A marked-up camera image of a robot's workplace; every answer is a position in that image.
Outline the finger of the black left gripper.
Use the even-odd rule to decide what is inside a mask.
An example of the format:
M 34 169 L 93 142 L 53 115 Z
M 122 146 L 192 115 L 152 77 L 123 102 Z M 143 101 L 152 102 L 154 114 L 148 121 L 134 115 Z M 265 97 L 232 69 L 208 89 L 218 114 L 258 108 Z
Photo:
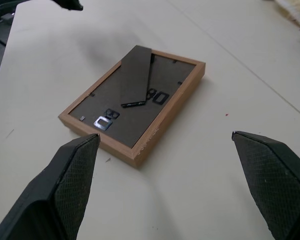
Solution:
M 59 5 L 63 9 L 67 9 L 69 11 L 82 11 L 83 6 L 81 5 L 79 0 L 52 0 L 57 5 Z

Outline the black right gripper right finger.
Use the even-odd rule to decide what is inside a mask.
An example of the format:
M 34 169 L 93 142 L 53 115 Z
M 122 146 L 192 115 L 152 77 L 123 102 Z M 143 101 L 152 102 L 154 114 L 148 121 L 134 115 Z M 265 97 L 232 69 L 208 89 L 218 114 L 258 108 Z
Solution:
M 283 142 L 234 131 L 250 194 L 276 240 L 300 240 L 300 158 Z

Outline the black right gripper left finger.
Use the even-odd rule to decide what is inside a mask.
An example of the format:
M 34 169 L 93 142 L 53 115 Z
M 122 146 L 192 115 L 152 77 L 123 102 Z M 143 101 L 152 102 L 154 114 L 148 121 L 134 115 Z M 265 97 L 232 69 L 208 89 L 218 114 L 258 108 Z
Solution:
M 0 240 L 75 240 L 88 204 L 97 133 L 62 145 L 0 223 Z

